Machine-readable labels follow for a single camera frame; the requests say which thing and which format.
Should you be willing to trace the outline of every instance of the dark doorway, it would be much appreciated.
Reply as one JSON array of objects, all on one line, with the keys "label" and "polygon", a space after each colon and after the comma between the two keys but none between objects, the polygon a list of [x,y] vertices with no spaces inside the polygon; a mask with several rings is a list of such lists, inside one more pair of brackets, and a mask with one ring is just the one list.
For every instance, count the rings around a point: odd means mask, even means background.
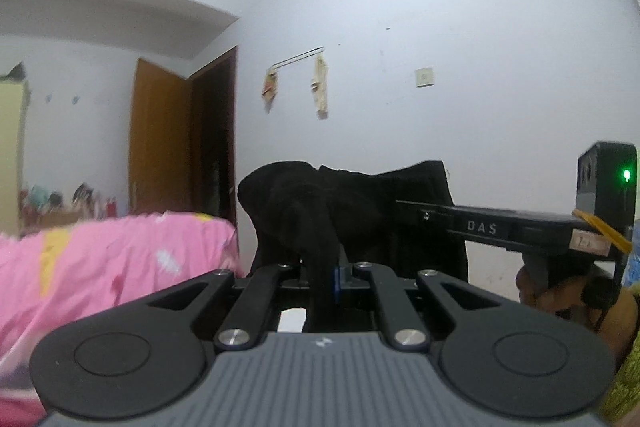
[{"label": "dark doorway", "polygon": [[236,225],[236,48],[191,75],[193,210]]}]

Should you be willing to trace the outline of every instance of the bed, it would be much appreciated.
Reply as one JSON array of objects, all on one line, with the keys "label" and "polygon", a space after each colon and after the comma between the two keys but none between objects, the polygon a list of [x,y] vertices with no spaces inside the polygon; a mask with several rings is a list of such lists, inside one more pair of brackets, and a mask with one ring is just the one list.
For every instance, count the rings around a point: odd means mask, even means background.
[{"label": "bed", "polygon": [[49,331],[216,268],[242,277],[235,228],[202,214],[152,214],[0,235],[0,425],[33,426],[34,346]]}]

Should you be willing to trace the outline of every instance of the open door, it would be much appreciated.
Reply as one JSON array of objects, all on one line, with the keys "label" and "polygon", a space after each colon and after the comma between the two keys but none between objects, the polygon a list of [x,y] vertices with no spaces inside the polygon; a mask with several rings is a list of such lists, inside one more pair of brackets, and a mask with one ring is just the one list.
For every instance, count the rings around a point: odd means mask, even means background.
[{"label": "open door", "polygon": [[191,183],[193,210],[236,225],[234,111],[236,49],[193,73]]},{"label": "open door", "polygon": [[129,134],[129,212],[191,210],[191,83],[139,58]]}]

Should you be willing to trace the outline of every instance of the ribbed gray surface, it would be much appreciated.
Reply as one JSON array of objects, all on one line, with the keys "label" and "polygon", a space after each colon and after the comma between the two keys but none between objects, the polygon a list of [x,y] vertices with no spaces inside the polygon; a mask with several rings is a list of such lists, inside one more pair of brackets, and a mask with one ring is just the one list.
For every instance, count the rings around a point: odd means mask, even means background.
[{"label": "ribbed gray surface", "polygon": [[[46,427],[93,422],[52,415]],[[463,401],[428,360],[385,347],[377,333],[270,333],[247,352],[218,357],[202,384],[180,402],[113,427],[506,427]],[[549,426],[603,426],[586,415]]]}]

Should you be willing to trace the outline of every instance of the silver bolt head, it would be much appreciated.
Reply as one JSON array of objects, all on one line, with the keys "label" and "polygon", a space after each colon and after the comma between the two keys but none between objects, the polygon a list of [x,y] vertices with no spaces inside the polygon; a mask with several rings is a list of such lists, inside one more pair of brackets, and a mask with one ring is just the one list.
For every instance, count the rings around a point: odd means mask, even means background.
[{"label": "silver bolt head", "polygon": [[218,335],[218,340],[225,346],[242,346],[249,342],[249,333],[244,330],[224,330]]},{"label": "silver bolt head", "polygon": [[400,330],[394,338],[398,344],[403,346],[417,346],[427,340],[427,335],[419,330]]}]

